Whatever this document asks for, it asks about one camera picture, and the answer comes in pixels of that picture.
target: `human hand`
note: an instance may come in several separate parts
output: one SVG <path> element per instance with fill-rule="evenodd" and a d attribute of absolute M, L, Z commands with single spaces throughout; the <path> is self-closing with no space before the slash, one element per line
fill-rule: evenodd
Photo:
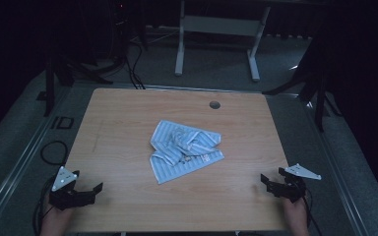
<path fill-rule="evenodd" d="M 307 226 L 306 204 L 303 199 L 292 203 L 289 199 L 282 198 L 284 219 L 293 236 L 309 236 Z"/>
<path fill-rule="evenodd" d="M 74 209 L 67 208 L 61 210 L 48 203 L 45 212 L 47 214 L 42 219 L 40 236 L 62 236 L 69 226 Z"/>

